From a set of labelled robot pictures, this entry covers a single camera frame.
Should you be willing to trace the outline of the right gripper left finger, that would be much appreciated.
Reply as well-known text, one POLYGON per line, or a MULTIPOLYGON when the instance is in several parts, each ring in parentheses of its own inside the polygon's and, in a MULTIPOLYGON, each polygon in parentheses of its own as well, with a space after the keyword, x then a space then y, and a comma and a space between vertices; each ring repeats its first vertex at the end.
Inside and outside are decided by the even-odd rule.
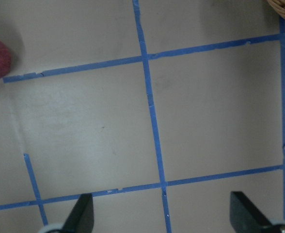
POLYGON ((93 196, 92 194, 81 194, 62 226, 62 232, 91 233, 94 222, 93 196))

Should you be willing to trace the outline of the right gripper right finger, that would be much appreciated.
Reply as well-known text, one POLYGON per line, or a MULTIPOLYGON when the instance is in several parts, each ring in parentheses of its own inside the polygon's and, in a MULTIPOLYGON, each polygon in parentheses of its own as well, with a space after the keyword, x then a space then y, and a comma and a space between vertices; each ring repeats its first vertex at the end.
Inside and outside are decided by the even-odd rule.
POLYGON ((236 233, 271 233, 274 225, 241 191, 230 193, 230 223, 236 233))

